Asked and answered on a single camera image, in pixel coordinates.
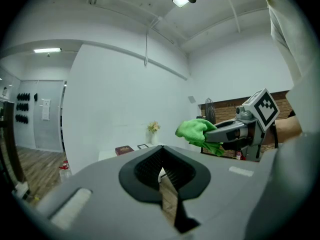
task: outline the white sticker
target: white sticker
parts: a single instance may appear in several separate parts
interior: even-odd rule
[[[252,171],[252,170],[245,170],[245,169],[241,169],[241,168],[238,168],[235,166],[231,166],[229,168],[229,172],[233,172],[233,173],[248,176],[248,177],[251,177],[252,175],[254,175],[254,171]]]

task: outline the white vase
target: white vase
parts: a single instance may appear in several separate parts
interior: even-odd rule
[[[154,132],[151,134],[151,144],[154,146],[158,145],[158,133]]]

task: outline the rectangular light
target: rectangular light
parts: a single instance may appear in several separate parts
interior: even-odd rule
[[[187,3],[189,3],[188,0],[172,0],[172,2],[174,2],[175,5],[178,6],[179,8],[185,6]]]
[[[35,49],[35,53],[55,53],[55,52],[61,52],[61,48],[46,48],[46,49]]]

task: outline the white shirt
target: white shirt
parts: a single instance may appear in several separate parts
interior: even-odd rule
[[[309,69],[320,66],[317,38],[305,16],[288,0],[266,0],[271,17],[271,35],[288,65],[296,85]]]

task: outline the red book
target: red book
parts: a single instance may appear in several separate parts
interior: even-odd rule
[[[120,146],[115,148],[115,153],[117,156],[124,155],[134,151],[130,146]]]

